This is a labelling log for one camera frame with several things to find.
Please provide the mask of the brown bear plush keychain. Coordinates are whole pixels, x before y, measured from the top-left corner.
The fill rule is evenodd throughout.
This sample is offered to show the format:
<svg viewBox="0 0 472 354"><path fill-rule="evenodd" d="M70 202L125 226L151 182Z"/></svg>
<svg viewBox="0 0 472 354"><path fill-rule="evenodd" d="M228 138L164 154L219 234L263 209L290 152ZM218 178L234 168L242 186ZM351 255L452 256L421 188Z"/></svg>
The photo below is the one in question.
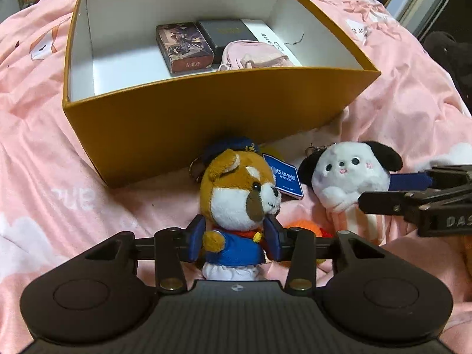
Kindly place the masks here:
<svg viewBox="0 0 472 354"><path fill-rule="evenodd" d="M202 276L263 279L260 266L273 258L263 221L278 215L282 194L258 146L247 137L219 142L192 162L189 173L200 184L200 213L210 223L202 237Z"/></svg>

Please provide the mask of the white dog plush keychain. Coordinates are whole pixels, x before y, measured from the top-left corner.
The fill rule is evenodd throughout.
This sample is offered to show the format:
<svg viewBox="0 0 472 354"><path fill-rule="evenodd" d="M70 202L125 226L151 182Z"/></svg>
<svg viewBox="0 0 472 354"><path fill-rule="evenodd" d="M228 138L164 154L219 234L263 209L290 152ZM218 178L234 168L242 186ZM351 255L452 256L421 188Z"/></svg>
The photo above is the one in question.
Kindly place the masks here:
<svg viewBox="0 0 472 354"><path fill-rule="evenodd" d="M312 152L299 166L336 231L349 230L375 245L385 240L385 218L365 214L358 199L365 192L384 192L390 174L402 169L401 156L379 142L339 142Z"/></svg>

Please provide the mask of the anime art card box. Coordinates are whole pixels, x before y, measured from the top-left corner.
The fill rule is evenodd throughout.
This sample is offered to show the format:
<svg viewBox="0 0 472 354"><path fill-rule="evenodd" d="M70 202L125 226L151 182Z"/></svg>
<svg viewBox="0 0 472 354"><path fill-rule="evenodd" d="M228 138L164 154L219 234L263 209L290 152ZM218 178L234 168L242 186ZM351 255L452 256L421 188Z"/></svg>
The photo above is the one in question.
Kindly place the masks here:
<svg viewBox="0 0 472 354"><path fill-rule="evenodd" d="M171 74L210 69L214 52L193 22L156 27L156 41Z"/></svg>

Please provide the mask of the pink mini backpack pouch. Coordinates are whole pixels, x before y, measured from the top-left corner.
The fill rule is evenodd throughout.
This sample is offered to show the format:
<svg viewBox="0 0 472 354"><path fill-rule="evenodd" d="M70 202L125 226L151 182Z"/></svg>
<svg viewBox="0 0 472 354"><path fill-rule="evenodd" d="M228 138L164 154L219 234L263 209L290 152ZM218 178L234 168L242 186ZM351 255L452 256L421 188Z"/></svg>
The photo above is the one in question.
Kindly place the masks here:
<svg viewBox="0 0 472 354"><path fill-rule="evenodd" d="M275 46L256 41L230 42L222 53L218 71L290 67L289 57Z"/></svg>

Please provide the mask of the black gift box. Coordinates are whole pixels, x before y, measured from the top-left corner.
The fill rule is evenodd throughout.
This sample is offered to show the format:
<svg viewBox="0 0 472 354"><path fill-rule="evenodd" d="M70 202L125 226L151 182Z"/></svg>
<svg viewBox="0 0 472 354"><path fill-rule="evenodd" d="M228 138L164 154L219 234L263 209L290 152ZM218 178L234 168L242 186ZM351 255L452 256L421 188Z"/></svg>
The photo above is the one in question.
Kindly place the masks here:
<svg viewBox="0 0 472 354"><path fill-rule="evenodd" d="M196 26L214 53L214 65L221 63L223 51L231 42L257 40L241 19L199 20Z"/></svg>

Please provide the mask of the orange plush toy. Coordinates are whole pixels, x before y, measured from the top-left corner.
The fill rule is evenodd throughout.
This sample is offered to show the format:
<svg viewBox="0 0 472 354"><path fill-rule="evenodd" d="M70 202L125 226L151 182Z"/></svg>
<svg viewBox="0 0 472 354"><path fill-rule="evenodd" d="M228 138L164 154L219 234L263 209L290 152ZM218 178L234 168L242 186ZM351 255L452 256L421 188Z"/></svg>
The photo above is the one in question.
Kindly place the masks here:
<svg viewBox="0 0 472 354"><path fill-rule="evenodd" d="M323 227L317 224L314 221L307 220L307 219L297 219L295 221L291 221L284 225L285 229L307 229L310 230L315 237L324 238L324 239L332 239L334 236L326 231Z"/></svg>

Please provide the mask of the blue plush hang tag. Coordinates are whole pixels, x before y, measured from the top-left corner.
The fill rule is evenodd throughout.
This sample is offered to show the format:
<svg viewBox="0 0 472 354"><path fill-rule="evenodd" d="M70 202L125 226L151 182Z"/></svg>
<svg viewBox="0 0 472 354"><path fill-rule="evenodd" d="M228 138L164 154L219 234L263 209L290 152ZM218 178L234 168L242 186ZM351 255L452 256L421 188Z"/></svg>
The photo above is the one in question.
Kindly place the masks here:
<svg viewBox="0 0 472 354"><path fill-rule="evenodd" d="M271 168L276 189L287 196L303 199L304 193L297 168L266 153L263 153L263 159Z"/></svg>

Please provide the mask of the pink patterned duvet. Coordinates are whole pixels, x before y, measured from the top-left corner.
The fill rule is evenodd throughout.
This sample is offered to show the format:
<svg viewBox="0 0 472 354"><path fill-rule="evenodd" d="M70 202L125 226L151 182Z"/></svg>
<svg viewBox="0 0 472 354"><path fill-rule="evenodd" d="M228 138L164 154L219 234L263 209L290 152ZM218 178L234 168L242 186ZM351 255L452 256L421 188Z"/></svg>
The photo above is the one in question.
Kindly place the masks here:
<svg viewBox="0 0 472 354"><path fill-rule="evenodd" d="M312 145L376 140L405 171L442 159L460 164L471 117L446 72L374 0L311 0L340 27L360 25L360 46L381 76L319 130L269 147L298 164ZM198 190L180 171L123 189L104 186L62 108L65 47L76 0L42 0L1 24L1 351L30 342L19 311L37 276L122 230L140 237L181 226Z"/></svg>

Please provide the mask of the orange cardboard storage box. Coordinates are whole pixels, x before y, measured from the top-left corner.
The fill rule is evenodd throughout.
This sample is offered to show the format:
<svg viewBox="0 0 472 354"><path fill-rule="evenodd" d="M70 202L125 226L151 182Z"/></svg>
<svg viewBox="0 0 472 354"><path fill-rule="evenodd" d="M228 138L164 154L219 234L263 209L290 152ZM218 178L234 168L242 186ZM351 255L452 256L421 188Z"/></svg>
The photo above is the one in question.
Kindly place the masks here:
<svg viewBox="0 0 472 354"><path fill-rule="evenodd" d="M171 75L157 26L204 18L262 21L292 66ZM78 0L63 110L101 179L120 187L186 167L221 138L312 130L379 74L310 0Z"/></svg>

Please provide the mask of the white box with writing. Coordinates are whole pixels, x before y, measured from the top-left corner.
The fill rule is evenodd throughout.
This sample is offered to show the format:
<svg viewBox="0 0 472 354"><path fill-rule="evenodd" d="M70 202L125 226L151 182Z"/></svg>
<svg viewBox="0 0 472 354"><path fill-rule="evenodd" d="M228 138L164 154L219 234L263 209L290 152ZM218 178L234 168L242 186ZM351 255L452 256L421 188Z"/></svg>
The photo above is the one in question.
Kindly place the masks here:
<svg viewBox="0 0 472 354"><path fill-rule="evenodd" d="M287 45L267 26L263 20L243 19L242 22L251 31L259 42L270 44L288 56L290 62L295 66L301 66L299 60L292 54Z"/></svg>

